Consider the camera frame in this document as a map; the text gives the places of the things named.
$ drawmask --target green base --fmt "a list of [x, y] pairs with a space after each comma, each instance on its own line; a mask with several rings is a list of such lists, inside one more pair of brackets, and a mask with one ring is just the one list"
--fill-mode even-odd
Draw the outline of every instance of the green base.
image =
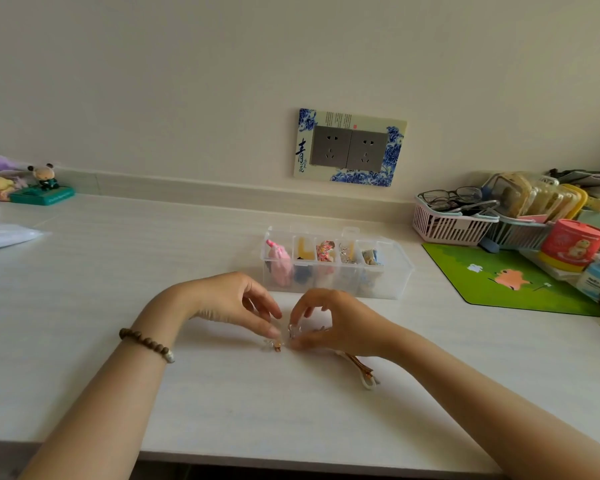
[[600, 317], [600, 305], [517, 251], [422, 245], [467, 303]]
[[53, 190], [42, 190], [40, 187], [27, 187], [9, 194], [9, 200], [30, 205], [53, 205], [75, 195], [71, 187], [60, 187]]

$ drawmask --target wall baseboard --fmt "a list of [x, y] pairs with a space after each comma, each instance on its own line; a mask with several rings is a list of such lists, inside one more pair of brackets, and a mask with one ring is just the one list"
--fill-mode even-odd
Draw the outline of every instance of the wall baseboard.
[[414, 207], [410, 202], [366, 200], [66, 168], [57, 169], [57, 177], [61, 184], [69, 185], [83, 194], [359, 221], [407, 223], [411, 220]]

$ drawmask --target decorative outlet frame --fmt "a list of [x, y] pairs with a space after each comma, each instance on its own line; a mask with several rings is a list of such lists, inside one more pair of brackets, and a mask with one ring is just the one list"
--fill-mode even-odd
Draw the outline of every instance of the decorative outlet frame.
[[[384, 149], [381, 170], [375, 172], [311, 165], [313, 129], [316, 126], [387, 133], [388, 138]], [[403, 120], [302, 108], [299, 111], [298, 118], [294, 176], [309, 180], [321, 180], [323, 182], [343, 182], [347, 184], [390, 187], [406, 129], [407, 121]]]

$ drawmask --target eyeglasses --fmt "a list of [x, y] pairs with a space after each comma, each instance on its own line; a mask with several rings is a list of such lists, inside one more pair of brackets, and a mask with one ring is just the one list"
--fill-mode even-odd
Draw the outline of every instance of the eyeglasses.
[[465, 204], [482, 201], [482, 190], [478, 187], [458, 187], [456, 190], [429, 190], [418, 194], [430, 208], [439, 212], [455, 209]]

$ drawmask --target white wall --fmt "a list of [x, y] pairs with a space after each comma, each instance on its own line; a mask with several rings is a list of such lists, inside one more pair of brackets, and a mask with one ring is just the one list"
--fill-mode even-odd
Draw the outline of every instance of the white wall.
[[[407, 119], [393, 186], [293, 179], [298, 107]], [[600, 0], [0, 0], [0, 153], [403, 201], [600, 169]]]

